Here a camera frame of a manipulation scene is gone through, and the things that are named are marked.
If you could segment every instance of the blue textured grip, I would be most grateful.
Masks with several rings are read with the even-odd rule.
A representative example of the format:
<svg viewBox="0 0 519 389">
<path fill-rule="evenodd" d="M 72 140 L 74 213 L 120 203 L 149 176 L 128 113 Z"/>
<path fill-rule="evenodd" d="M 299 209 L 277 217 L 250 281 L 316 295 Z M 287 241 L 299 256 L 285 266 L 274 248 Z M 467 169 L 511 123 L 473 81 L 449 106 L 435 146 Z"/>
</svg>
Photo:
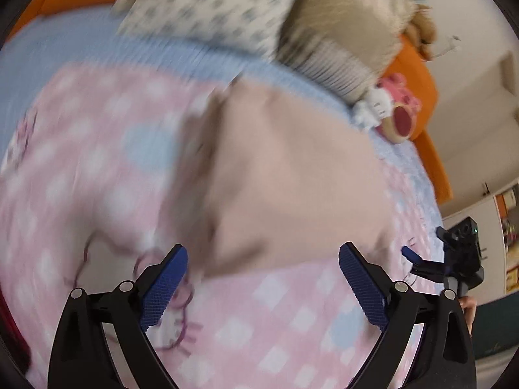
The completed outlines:
<svg viewBox="0 0 519 389">
<path fill-rule="evenodd" d="M 389 322 L 386 316 L 386 297 L 346 244 L 339 251 L 339 266 L 368 321 L 384 332 Z"/>
<path fill-rule="evenodd" d="M 160 275 L 143 297 L 139 322 L 143 332 L 146 332 L 148 327 L 159 323 L 186 271 L 187 251 L 181 247 L 163 267 Z"/>
<path fill-rule="evenodd" d="M 402 247 L 402 256 L 404 256 L 409 262 L 411 262 L 415 266 L 420 266 L 424 263 L 424 260 L 420 257 L 419 254 L 415 253 L 412 249 L 407 246 Z"/>
</svg>

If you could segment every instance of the white cabinet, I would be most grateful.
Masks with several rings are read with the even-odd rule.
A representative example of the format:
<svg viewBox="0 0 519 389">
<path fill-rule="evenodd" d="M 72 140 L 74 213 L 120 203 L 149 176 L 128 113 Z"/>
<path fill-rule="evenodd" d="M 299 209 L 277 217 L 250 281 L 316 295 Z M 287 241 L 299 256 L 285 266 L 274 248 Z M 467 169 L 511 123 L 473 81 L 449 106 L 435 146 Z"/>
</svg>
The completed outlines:
<svg viewBox="0 0 519 389">
<path fill-rule="evenodd" d="M 495 197 L 489 196 L 467 209 L 444 218 L 444 228 L 449 229 L 467 216 L 477 223 L 482 265 L 485 269 L 483 283 L 470 290 L 469 295 L 475 297 L 478 304 L 485 304 L 506 294 L 506 250 Z"/>
</svg>

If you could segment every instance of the white plush toy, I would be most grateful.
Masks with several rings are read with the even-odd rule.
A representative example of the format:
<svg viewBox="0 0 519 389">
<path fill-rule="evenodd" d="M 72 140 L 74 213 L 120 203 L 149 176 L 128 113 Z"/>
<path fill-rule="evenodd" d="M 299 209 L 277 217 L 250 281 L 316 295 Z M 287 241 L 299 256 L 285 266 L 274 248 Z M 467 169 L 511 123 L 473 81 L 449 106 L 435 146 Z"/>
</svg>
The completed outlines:
<svg viewBox="0 0 519 389">
<path fill-rule="evenodd" d="M 380 126 L 381 119 L 390 117 L 393 113 L 393 105 L 393 98 L 387 90 L 370 87 L 364 99 L 353 107 L 354 122 L 364 131 Z"/>
</svg>

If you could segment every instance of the stuffed animal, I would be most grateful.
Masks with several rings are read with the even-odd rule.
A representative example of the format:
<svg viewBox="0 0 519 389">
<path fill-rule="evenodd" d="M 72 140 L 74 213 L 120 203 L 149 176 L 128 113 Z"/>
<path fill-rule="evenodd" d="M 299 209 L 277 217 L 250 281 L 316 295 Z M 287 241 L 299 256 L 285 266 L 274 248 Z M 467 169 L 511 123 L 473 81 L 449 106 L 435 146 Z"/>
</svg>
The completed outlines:
<svg viewBox="0 0 519 389">
<path fill-rule="evenodd" d="M 381 119 L 377 131 L 394 144 L 402 143 L 412 135 L 421 109 L 420 100 L 406 88 L 404 75 L 395 73 L 379 79 L 377 86 L 385 89 L 394 101 L 391 116 Z"/>
<path fill-rule="evenodd" d="M 383 118 L 391 116 L 394 100 L 383 87 L 370 87 L 364 98 L 353 107 L 354 122 L 364 131 L 377 127 Z"/>
<path fill-rule="evenodd" d="M 436 25 L 427 14 L 429 10 L 431 10 L 430 6 L 418 4 L 418 11 L 404 31 L 404 35 L 409 38 L 425 61 L 433 59 L 430 45 L 438 39 Z"/>
</svg>

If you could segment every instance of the pink bedsheet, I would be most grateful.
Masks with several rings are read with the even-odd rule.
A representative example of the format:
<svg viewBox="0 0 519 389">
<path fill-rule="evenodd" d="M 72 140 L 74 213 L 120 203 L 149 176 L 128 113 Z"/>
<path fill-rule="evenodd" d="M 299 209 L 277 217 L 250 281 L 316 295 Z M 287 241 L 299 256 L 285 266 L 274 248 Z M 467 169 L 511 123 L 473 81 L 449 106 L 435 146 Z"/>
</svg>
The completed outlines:
<svg viewBox="0 0 519 389">
<path fill-rule="evenodd" d="M 25 121 L 34 131 L 20 132 L 23 147 L 0 180 L 0 284 L 30 346 L 36 389 L 46 387 L 68 293 L 75 286 L 111 290 L 169 250 L 157 227 L 178 131 L 214 87 L 142 67 L 68 65 L 35 101 Z M 382 170 L 398 237 L 378 263 L 392 279 L 434 292 L 408 276 L 400 255 L 404 244 L 430 255 L 411 183 L 384 162 Z M 124 384 L 136 387 L 107 332 Z M 186 278 L 147 335 L 181 389 L 339 389 L 379 331 L 334 257 L 203 282 Z M 394 385 L 405 378 L 417 343 L 414 332 Z"/>
</svg>

